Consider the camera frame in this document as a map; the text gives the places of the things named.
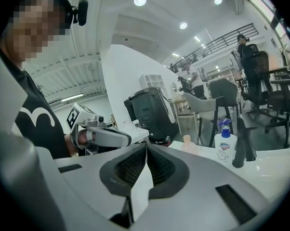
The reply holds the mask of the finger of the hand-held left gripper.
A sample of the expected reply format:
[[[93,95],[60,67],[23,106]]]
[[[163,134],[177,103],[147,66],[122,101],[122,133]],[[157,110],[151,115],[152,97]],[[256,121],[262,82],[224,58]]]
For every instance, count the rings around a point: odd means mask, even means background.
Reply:
[[[127,147],[132,141],[129,134],[110,128],[87,127],[86,138],[90,144],[111,148]]]

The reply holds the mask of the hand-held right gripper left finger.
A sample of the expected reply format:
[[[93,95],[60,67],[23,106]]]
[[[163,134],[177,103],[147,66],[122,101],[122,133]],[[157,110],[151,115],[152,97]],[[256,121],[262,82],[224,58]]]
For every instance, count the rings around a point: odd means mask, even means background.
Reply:
[[[131,189],[145,166],[146,145],[134,149],[106,162],[99,172],[100,180],[111,194],[129,197]]]

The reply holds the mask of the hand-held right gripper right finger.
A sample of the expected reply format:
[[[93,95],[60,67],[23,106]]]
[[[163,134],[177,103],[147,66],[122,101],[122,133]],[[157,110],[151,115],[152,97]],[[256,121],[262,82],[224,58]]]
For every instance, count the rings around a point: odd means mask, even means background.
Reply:
[[[190,170],[187,164],[155,145],[147,145],[146,150],[147,165],[153,180],[149,199],[173,197],[188,182]]]

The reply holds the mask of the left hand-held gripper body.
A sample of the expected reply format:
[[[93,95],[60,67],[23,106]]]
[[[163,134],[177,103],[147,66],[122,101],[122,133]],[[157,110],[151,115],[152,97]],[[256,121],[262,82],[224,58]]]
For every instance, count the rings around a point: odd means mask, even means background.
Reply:
[[[94,113],[90,108],[74,103],[66,123],[70,128],[70,139],[74,146],[84,149],[87,146],[79,144],[79,127],[100,128],[105,126],[104,117]]]

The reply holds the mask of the person's left hand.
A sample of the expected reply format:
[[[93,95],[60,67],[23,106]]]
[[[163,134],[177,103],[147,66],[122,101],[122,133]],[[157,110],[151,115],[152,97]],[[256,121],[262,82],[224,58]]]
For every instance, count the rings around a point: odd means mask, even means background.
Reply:
[[[78,144],[80,146],[87,146],[94,142],[94,140],[95,133],[90,130],[83,129],[78,133]]]

